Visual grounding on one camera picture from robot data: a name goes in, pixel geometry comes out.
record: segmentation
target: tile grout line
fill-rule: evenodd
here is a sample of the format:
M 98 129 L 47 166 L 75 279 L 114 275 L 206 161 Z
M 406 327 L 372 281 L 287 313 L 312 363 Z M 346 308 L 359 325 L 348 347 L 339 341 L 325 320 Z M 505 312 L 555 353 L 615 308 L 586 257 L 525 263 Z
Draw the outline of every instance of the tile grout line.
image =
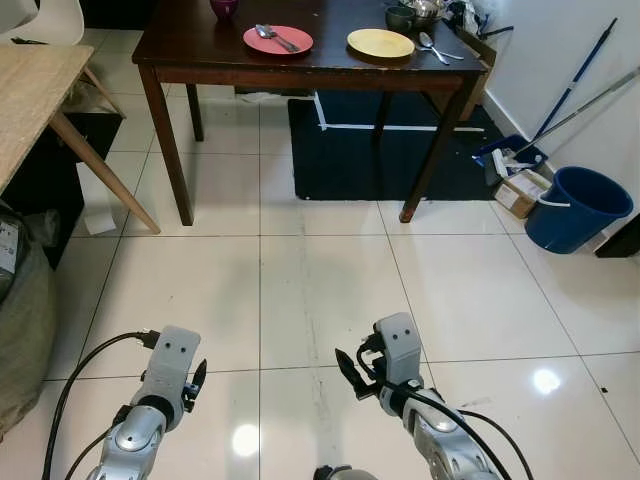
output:
M 104 36 L 104 38 L 100 42 L 100 45 L 95 47 L 95 49 L 93 50 L 93 53 L 98 53 L 100 51 L 100 49 L 102 48 L 102 45 L 104 45 L 104 42 L 106 42 L 107 38 L 109 38 L 109 35 L 111 35 L 113 33 L 113 29 L 111 29 L 111 28 L 107 28 L 106 30 L 107 30 L 107 34 Z
M 584 365 L 584 368 L 586 369 L 587 373 L 589 374 L 589 377 L 591 377 L 591 380 L 593 380 L 593 384 L 595 385 L 596 390 L 598 391 L 598 394 L 600 395 L 600 398 L 602 398 L 602 400 L 604 401 L 604 404 L 607 406 L 607 410 L 609 410 L 609 413 L 611 414 L 611 418 L 613 418 L 613 421 L 618 426 L 618 430 L 620 430 L 620 433 L 622 434 L 622 438 L 624 438 L 624 440 L 627 442 L 627 445 L 629 446 L 629 449 L 631 450 L 631 455 L 633 455 L 633 457 L 635 458 L 636 462 L 640 465 L 640 457 L 638 456 L 638 454 L 636 454 L 636 451 L 634 450 L 633 445 L 631 445 L 631 440 L 629 439 L 629 437 L 627 437 L 627 434 L 624 432 L 624 429 L 622 428 L 622 425 L 618 421 L 618 417 L 616 417 L 616 414 L 613 412 L 613 409 L 611 408 L 611 405 L 609 405 L 609 402 L 607 401 L 607 398 L 604 396 L 604 393 L 600 389 L 600 385 L 598 385 L 598 382 L 596 381 L 595 377 L 591 373 L 591 370 L 589 369 L 589 366 L 587 365 L 587 362 L 585 362 L 584 357 L 582 355 L 580 355 L 580 361 Z
M 505 226 L 505 224 L 502 222 L 502 219 L 500 218 L 500 215 L 498 215 L 495 211 L 495 209 L 493 208 L 493 205 L 491 203 L 491 201 L 488 202 L 489 203 L 489 208 L 491 209 L 491 211 L 493 212 L 493 215 L 498 219 L 498 223 L 502 226 L 502 229 L 504 230 L 504 233 L 506 233 L 507 235 L 509 235 L 509 232 L 507 231 L 507 227 Z
M 200 234 L 200 235 L 124 235 L 127 238 L 253 238 L 256 236 L 261 237 L 497 237 L 497 236 L 510 236 L 508 233 L 266 233 L 260 235 L 252 234 Z M 74 238 L 94 238 L 92 235 L 76 235 Z
M 138 193 L 138 187 L 140 186 L 140 182 L 142 181 L 142 174 L 144 173 L 144 169 L 147 166 L 147 161 L 149 160 L 149 149 L 147 149 L 147 153 L 146 156 L 144 158 L 144 162 L 142 163 L 142 168 L 140 169 L 140 175 L 138 176 L 138 181 L 136 182 L 136 186 L 133 190 L 132 195 L 135 197 L 136 193 Z M 102 295 L 104 294 L 104 290 L 107 287 L 107 282 L 109 280 L 109 275 L 111 274 L 111 268 L 113 267 L 113 264 L 115 262 L 116 259 L 116 255 L 118 253 L 118 248 L 120 248 L 120 243 L 122 242 L 122 239 L 125 238 L 124 236 L 124 230 L 127 226 L 127 223 L 129 222 L 129 216 L 131 215 L 131 211 L 129 209 L 127 209 L 127 214 L 124 218 L 124 222 L 122 223 L 122 230 L 120 231 L 120 234 L 118 235 L 118 241 L 116 243 L 116 248 L 113 250 L 113 256 L 111 257 L 111 262 L 109 263 L 109 268 L 107 269 L 107 274 L 105 275 L 104 278 L 104 282 L 102 283 L 102 288 L 100 289 L 100 295 L 98 295 L 98 301 L 96 302 L 96 306 L 93 310 L 93 315 L 91 316 L 91 322 L 89 323 L 89 328 L 87 329 L 87 333 L 84 337 L 84 342 L 82 343 L 82 348 L 80 349 L 80 355 L 78 356 L 78 361 L 76 362 L 76 367 L 80 364 L 80 361 L 82 360 L 83 356 L 82 354 L 84 353 L 84 349 L 87 346 L 87 341 L 89 340 L 89 335 L 91 334 L 91 329 L 93 328 L 93 322 L 95 321 L 96 315 L 98 313 L 98 308 L 100 307 L 100 302 L 102 301 Z
M 594 376 L 591 374 L 591 370 L 589 370 L 589 367 L 587 366 L 587 362 L 584 360 L 584 357 L 580 354 L 580 350 L 578 350 L 578 347 L 577 347 L 576 343 L 574 342 L 574 340 L 571 337 L 571 335 L 569 335 L 569 332 L 567 331 L 567 328 L 565 327 L 564 323 L 562 323 L 562 320 L 560 319 L 560 315 L 558 315 L 558 312 L 556 311 L 556 309 L 551 304 L 551 300 L 549 300 L 549 297 L 547 296 L 546 292 L 542 288 L 542 285 L 540 285 L 540 282 L 538 281 L 538 278 L 535 276 L 535 274 L 533 273 L 533 271 L 529 267 L 529 264 L 525 260 L 524 255 L 522 254 L 522 252 L 520 251 L 520 249 L 516 245 L 516 242 L 513 241 L 513 238 L 511 237 L 511 235 L 509 235 L 509 239 L 511 240 L 511 243 L 512 243 L 513 247 L 518 252 L 518 255 L 520 255 L 520 258 L 524 262 L 525 266 L 527 267 L 527 270 L 529 271 L 529 273 L 533 277 L 534 281 L 536 282 L 536 285 L 538 286 L 538 289 L 540 290 L 540 292 L 544 296 L 544 298 L 545 298 L 545 300 L 547 302 L 547 305 L 549 305 L 549 308 L 551 308 L 551 311 L 553 312 L 553 314 L 555 315 L 556 319 L 558 320 L 558 323 L 560 324 L 560 326 L 564 330 L 565 334 L 569 338 L 569 341 L 573 345 L 573 348 L 575 349 L 578 358 L 580 358 L 580 362 L 582 362 L 582 366 L 585 368 L 585 370 L 589 374 L 589 377 L 591 377 L 591 380 L 593 382 L 593 386 L 596 388 L 596 390 L 598 391 L 598 394 L 600 395 L 600 398 L 602 399 L 602 401 L 606 405 L 607 409 L 609 410 L 609 413 L 611 414 L 611 418 L 613 419 L 613 422 L 617 425 L 618 430 L 622 434 L 622 438 L 625 439 L 625 441 L 627 443 L 627 446 L 631 450 L 631 454 L 633 455 L 633 457 L 636 460 L 636 463 L 640 464 L 640 458 L 638 457 L 638 455 L 636 454 L 635 450 L 633 449 L 633 446 L 631 445 L 631 441 L 629 440 L 629 438 L 625 434 L 624 430 L 622 429 L 622 426 L 620 425 L 620 422 L 618 421 L 618 419 L 616 418 L 615 414 L 613 413 L 613 410 L 611 409 L 611 406 L 609 405 L 609 402 L 607 402 L 607 399 L 604 397 L 602 391 L 600 390 L 598 382 L 596 381 Z
M 603 353 L 597 355 L 590 356 L 611 356 L 611 355 L 629 355 L 629 354 L 637 354 L 640 352 L 621 352 L 621 353 Z M 488 363 L 488 362 L 517 362 L 521 360 L 554 360 L 554 359 L 565 359 L 565 358 L 580 358 L 580 355 L 557 355 L 557 356 L 547 356 L 547 357 L 513 357 L 513 358 L 478 358 L 478 359 L 465 359 L 465 360 L 435 360 L 431 362 L 420 360 L 420 365 L 441 365 L 441 364 L 454 364 L 454 363 Z M 226 374 L 226 373 L 244 373 L 244 372 L 277 372 L 277 371 L 286 371 L 286 370 L 309 370 L 316 368 L 338 368 L 337 364 L 331 365 L 293 365 L 287 367 L 259 367 L 259 368 L 236 368 L 230 370 L 207 370 L 207 374 Z M 114 378 L 139 378 L 140 375 L 131 374 L 131 375 L 105 375 L 105 376 L 96 376 L 96 377 L 83 377 L 79 376 L 77 380 L 103 380 L 103 379 L 114 379 Z M 57 377 L 57 378 L 47 378 L 44 380 L 45 382 L 63 382 L 68 380 L 68 377 Z
M 604 353 L 581 353 L 581 357 L 606 357 L 611 355 L 630 355 L 633 353 L 640 353 L 640 350 L 627 350 L 624 352 L 604 352 Z
M 404 292 L 404 298 L 407 301 L 407 306 L 409 307 L 409 312 L 411 313 L 411 320 L 413 321 L 413 326 L 416 329 L 418 335 L 420 335 L 420 329 L 418 328 L 418 323 L 416 322 L 416 317 L 413 314 L 413 307 L 411 306 L 411 301 L 409 300 L 409 294 L 407 293 L 407 288 L 404 285 L 404 279 L 402 278 L 402 273 L 400 272 L 400 265 L 398 264 L 398 259 L 396 258 L 396 252 L 393 250 L 393 245 L 391 244 L 391 238 L 387 233 L 387 225 L 384 223 L 384 217 L 382 216 L 382 210 L 380 209 L 380 202 L 376 201 L 376 205 L 378 207 L 378 215 L 382 219 L 382 226 L 384 227 L 384 231 L 387 238 L 387 244 L 389 245 L 389 250 L 391 250 L 391 257 L 393 258 L 393 262 L 396 265 L 396 272 L 398 272 L 398 278 L 400 279 L 400 285 L 402 285 L 402 291 Z M 420 336 L 420 346 L 422 347 L 422 352 L 424 353 L 424 357 L 427 358 L 427 350 L 424 348 L 424 342 L 422 341 L 422 337 Z M 436 380 L 433 377 L 433 372 L 431 371 L 431 365 L 427 363 L 427 369 L 429 370 L 429 376 L 431 377 L 431 382 L 433 383 L 433 388 L 437 390 Z
M 262 107 L 258 103 L 258 480 L 262 478 Z
M 531 278 L 533 278 L 533 281 L 536 283 L 536 286 L 538 287 L 538 290 L 540 291 L 540 293 L 544 297 L 545 301 L 547 302 L 547 305 L 549 306 L 549 308 L 553 312 L 553 315 L 556 317 L 556 320 L 558 321 L 558 323 L 562 327 L 562 331 L 564 331 L 564 334 L 567 336 L 567 338 L 571 342 L 571 345 L 573 346 L 573 349 L 575 350 L 576 355 L 579 356 L 580 355 L 580 350 L 578 350 L 578 346 L 576 345 L 575 341 L 573 340 L 573 338 L 569 334 L 569 331 L 567 330 L 567 327 L 565 327 L 564 323 L 562 323 L 562 320 L 560 319 L 560 315 L 558 315 L 558 312 L 556 311 L 556 309 L 552 305 L 551 300 L 549 300 L 549 297 L 547 296 L 546 292 L 542 288 L 542 285 L 540 285 L 540 282 L 538 281 L 538 277 L 536 277 L 536 275 L 533 273 L 533 270 L 531 270 L 531 267 L 529 267 L 529 264 L 527 263 L 527 260 L 524 258 L 524 255 L 522 254 L 522 252 L 520 251 L 520 249 L 516 245 L 516 242 L 514 242 L 513 238 L 511 238 L 511 235 L 508 235 L 508 237 L 509 237 L 509 241 L 511 242 L 511 245 L 513 246 L 513 248 L 515 248 L 516 252 L 518 252 L 518 256 L 520 257 L 520 260 L 522 261 L 522 263 L 524 263 L 524 266 L 526 267 L 527 271 L 529 272 L 529 275 L 531 275 Z

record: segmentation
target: spoon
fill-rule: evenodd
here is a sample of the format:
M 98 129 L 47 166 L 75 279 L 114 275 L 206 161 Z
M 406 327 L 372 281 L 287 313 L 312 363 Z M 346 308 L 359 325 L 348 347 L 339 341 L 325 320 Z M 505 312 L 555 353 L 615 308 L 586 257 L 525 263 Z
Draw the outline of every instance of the spoon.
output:
M 420 43 L 424 45 L 424 47 L 428 50 L 431 50 L 436 55 L 436 57 L 438 57 L 438 60 L 440 60 L 445 65 L 449 65 L 449 62 L 442 58 L 443 56 L 453 58 L 455 60 L 464 60 L 464 57 L 459 57 L 458 55 L 451 55 L 450 53 L 439 52 L 438 50 L 436 50 L 435 46 L 433 45 L 433 40 L 431 40 L 431 37 L 425 32 L 420 32 L 418 38 L 420 39 Z
M 294 45 L 293 43 L 288 42 L 287 40 L 282 38 L 280 35 L 278 35 L 278 32 L 274 31 L 271 28 L 270 25 L 257 24 L 255 28 L 256 28 L 256 32 L 258 32 L 258 35 L 260 35 L 260 37 L 270 38 L 275 40 L 289 53 L 296 53 L 300 51 L 300 48 L 298 48 L 297 45 Z

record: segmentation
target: cardboard box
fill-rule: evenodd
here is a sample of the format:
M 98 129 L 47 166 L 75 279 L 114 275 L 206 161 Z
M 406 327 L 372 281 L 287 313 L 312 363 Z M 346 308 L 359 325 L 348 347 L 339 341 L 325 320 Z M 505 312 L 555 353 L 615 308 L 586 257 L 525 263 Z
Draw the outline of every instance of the cardboard box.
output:
M 549 188 L 551 188 L 549 180 L 531 170 L 522 170 L 505 178 L 494 197 L 516 217 L 526 218 L 535 206 L 538 195 Z

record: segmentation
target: bucket handle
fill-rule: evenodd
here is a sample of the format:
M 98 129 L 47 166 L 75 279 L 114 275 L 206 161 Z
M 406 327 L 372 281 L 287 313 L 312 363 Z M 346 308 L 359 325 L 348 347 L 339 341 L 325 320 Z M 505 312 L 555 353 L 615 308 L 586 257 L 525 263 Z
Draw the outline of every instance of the bucket handle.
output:
M 548 207 L 562 207 L 562 208 L 571 207 L 570 203 L 556 203 L 556 202 L 550 202 L 548 200 L 545 200 L 544 198 L 542 198 L 542 195 L 544 195 L 545 193 L 547 192 L 542 192 L 538 194 L 538 198 L 537 198 L 538 203 L 541 203 L 542 205 L 546 205 Z

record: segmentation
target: wooden table leg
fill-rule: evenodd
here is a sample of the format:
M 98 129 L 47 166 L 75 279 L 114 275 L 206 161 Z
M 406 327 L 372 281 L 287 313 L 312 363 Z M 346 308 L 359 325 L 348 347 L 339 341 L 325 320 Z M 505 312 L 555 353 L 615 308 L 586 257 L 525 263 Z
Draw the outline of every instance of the wooden table leg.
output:
M 182 165 L 176 147 L 176 139 L 173 136 L 171 128 L 171 120 L 169 119 L 169 111 L 167 110 L 167 102 L 164 98 L 164 92 L 156 76 L 155 69 L 148 65 L 138 65 L 140 70 L 140 78 L 142 85 L 147 94 L 147 102 L 153 124 L 156 127 L 158 142 L 164 157 L 164 164 L 167 167 L 169 181 L 173 189 L 173 196 L 176 199 L 178 212 L 183 225 L 193 225 L 193 212 L 191 211 L 191 201 L 189 200 L 189 192 L 187 184 L 184 181 L 182 173 Z
M 384 130 L 384 123 L 387 120 L 392 97 L 393 92 L 382 93 L 382 100 L 380 100 L 378 114 L 376 115 L 376 124 L 373 127 L 373 135 L 371 137 L 371 141 L 374 143 L 380 141 L 380 137 L 382 137 L 382 131 Z
M 431 142 L 427 156 L 422 163 L 420 172 L 416 175 L 413 187 L 409 198 L 404 202 L 402 211 L 400 212 L 400 222 L 409 223 L 413 218 L 413 214 L 418 208 L 420 199 L 424 195 L 427 185 L 433 176 L 436 164 L 444 154 L 444 151 L 449 143 L 453 129 L 458 123 L 458 118 L 464 110 L 464 106 L 467 104 L 471 92 L 476 84 L 476 75 L 466 75 L 464 77 L 462 86 L 451 96 L 447 108 L 442 115 L 438 130 L 435 137 Z
M 58 111 L 49 121 L 49 125 L 136 217 L 142 220 L 153 233 L 160 233 L 160 228 L 158 228 L 158 225 L 146 210 L 142 208 L 142 205 L 131 195 L 127 187 L 122 184 L 116 174 L 104 163 L 100 155 L 86 142 L 62 112 Z
M 200 104 L 198 103 L 198 90 L 193 83 L 187 83 L 185 87 L 187 87 L 193 135 L 196 137 L 196 142 L 202 142 L 204 140 L 204 134 L 202 133 L 202 116 L 200 115 Z

